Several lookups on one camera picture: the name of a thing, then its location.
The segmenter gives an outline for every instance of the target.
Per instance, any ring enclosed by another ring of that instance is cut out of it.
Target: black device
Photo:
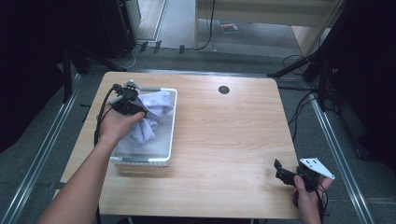
[[[321,219],[323,219],[323,213],[326,205],[323,207],[323,201],[318,193],[317,187],[318,185],[320,185],[319,179],[322,175],[331,179],[335,179],[335,176],[318,160],[318,158],[300,159],[299,165],[296,169],[296,173],[282,168],[282,164],[277,159],[275,159],[274,166],[276,168],[276,178],[282,180],[284,184],[296,187],[294,184],[294,177],[296,175],[299,175],[304,181],[306,191],[314,191],[317,194],[318,210]],[[298,198],[299,195],[297,191],[293,200],[293,203],[296,207],[298,207]]]
[[[111,107],[124,115],[133,115],[141,111],[146,114],[147,111],[135,103],[139,93],[136,86],[130,83],[128,82],[124,87],[119,84],[113,85],[117,97],[110,102]]]
[[[305,189],[308,192],[312,192],[316,188],[314,183],[318,183],[320,178],[319,173],[310,170],[301,162],[299,162],[299,166],[297,167],[297,174],[282,168],[282,164],[277,159],[275,159],[274,166],[276,168],[276,178],[282,180],[282,182],[286,185],[291,185],[296,187],[294,185],[294,176],[300,175],[303,178],[303,181],[305,183]]]

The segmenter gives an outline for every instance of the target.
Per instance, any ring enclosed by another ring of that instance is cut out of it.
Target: round hole
[[[228,92],[230,92],[230,88],[226,87],[226,86],[220,86],[219,87],[219,92],[221,94],[227,94]]]

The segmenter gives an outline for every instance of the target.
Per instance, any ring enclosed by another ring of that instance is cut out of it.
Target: wire
[[[121,68],[132,68],[133,66],[134,66],[134,64],[136,63],[136,57],[134,56],[134,51],[136,50],[136,49],[138,49],[138,48],[140,48],[141,46],[140,45],[138,45],[137,47],[134,47],[132,50],[131,50],[131,55],[132,55],[132,58],[134,59],[134,62],[131,64],[131,65],[129,65],[129,66],[124,66],[124,65],[122,65],[122,64],[119,64],[119,63],[117,63],[117,61],[115,61],[114,59],[113,59],[113,63],[115,63],[116,65],[118,65],[119,67],[121,67]]]
[[[209,24],[207,23],[208,21],[209,21],[209,19],[206,19],[206,28],[210,32],[210,27],[209,27]],[[215,48],[215,44],[212,42],[212,49],[214,49],[214,48]]]
[[[306,106],[307,104],[309,104],[311,101],[316,100],[317,98],[314,97],[312,99],[309,99],[307,102],[305,102],[303,104],[303,101],[306,99],[306,97],[308,97],[310,94],[314,93],[317,90],[312,90],[309,93],[307,93],[303,99],[297,104],[296,110],[294,111],[293,116],[291,117],[291,119],[289,120],[288,124],[292,124],[294,122],[294,133],[293,136],[291,138],[291,140],[294,142],[296,135],[297,135],[297,128],[298,128],[298,116],[300,115],[301,111],[303,110],[304,106]]]
[[[331,102],[331,107],[328,107],[328,105],[326,105],[326,101],[324,101],[323,104],[324,104],[325,108],[327,110],[334,111],[334,112],[338,113],[339,112],[338,111],[338,106],[337,106],[336,99],[335,99],[336,98],[335,97],[336,89],[332,85],[330,80],[327,80],[325,89],[326,89],[326,91],[325,91],[324,99]]]
[[[318,184],[322,187],[322,191],[323,191],[323,194],[322,195],[324,195],[324,196],[322,196],[322,198],[325,198],[326,199],[326,202],[325,202],[325,204],[323,205],[323,212],[324,211],[326,211],[326,208],[327,208],[327,204],[328,204],[328,202],[329,202],[329,195],[328,195],[328,193],[327,193],[327,190],[323,187],[323,185],[322,184],[320,184],[319,182],[318,182]]]
[[[200,48],[194,49],[194,50],[201,50],[201,49],[206,48],[206,46],[210,43],[210,40],[212,39],[212,35],[213,35],[213,14],[215,13],[215,4],[216,4],[216,0],[213,0],[212,15],[210,16],[209,39],[207,40],[206,44],[203,47],[200,47]]]
[[[103,117],[103,111],[105,110],[105,105],[108,99],[108,96],[110,95],[110,93],[114,90],[114,86],[107,92],[106,97],[104,99],[104,101],[102,102],[102,106],[100,108],[100,112],[98,115],[98,119],[96,122],[96,130],[93,134],[93,144],[96,145],[99,141],[99,130],[100,130],[100,125],[102,124],[102,120],[104,119]]]
[[[286,61],[288,58],[291,58],[291,57],[298,57],[298,58],[299,58],[299,59],[297,59],[296,63],[299,62],[300,60],[306,60],[306,61],[309,62],[309,63],[318,64],[318,63],[313,63],[313,62],[309,61],[307,57],[304,57],[304,56],[301,56],[301,55],[298,55],[298,54],[292,54],[292,55],[289,55],[289,56],[287,56],[286,58],[284,58],[284,59],[282,60],[282,65],[283,65],[283,67],[285,67],[285,68],[287,67],[287,66],[285,65],[285,61]],[[295,73],[295,72],[292,72],[292,71],[291,71],[291,73],[293,73],[294,75],[299,75],[299,76],[303,75],[304,72],[305,72],[305,70],[301,69],[301,67],[298,67],[298,69],[299,69],[300,71],[302,71],[302,73]]]
[[[102,224],[102,219],[100,218],[99,204],[98,207],[96,208],[96,224]]]
[[[278,86],[277,87],[280,90],[285,90],[285,91],[317,91],[317,89],[307,89],[307,88],[298,88],[298,87],[282,87]]]

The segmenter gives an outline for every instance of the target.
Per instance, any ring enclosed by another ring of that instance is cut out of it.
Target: wooden table
[[[114,83],[178,90],[171,165],[157,175],[126,175],[110,162],[102,214],[172,217],[297,218],[291,187],[274,160],[297,159],[276,82],[268,78],[105,74],[62,177],[93,148],[95,116]],[[220,86],[230,88],[228,94]]]

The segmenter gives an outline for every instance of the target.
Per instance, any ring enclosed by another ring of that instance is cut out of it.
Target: crumpled fabric
[[[169,91],[155,91],[146,94],[139,94],[137,105],[146,109],[146,116],[137,122],[129,132],[134,141],[144,144],[155,138],[154,130],[158,126],[158,120],[174,109]]]

